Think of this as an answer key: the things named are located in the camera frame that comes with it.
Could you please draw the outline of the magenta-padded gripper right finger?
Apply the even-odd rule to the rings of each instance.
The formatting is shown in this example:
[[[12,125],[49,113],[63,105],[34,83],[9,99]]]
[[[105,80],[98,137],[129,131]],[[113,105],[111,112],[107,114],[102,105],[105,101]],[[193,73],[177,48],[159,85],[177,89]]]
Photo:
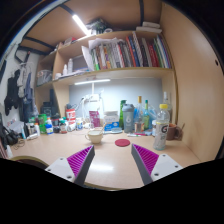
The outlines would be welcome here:
[[[167,154],[158,155],[136,144],[132,145],[131,154],[145,185],[182,169],[182,166]]]

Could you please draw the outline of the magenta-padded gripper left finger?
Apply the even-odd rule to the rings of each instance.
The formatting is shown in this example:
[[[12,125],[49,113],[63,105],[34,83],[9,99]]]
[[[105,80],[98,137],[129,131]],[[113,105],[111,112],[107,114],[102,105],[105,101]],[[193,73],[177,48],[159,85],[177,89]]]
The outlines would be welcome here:
[[[94,146],[90,145],[68,158],[58,158],[46,168],[46,171],[76,185],[83,186],[94,156]]]

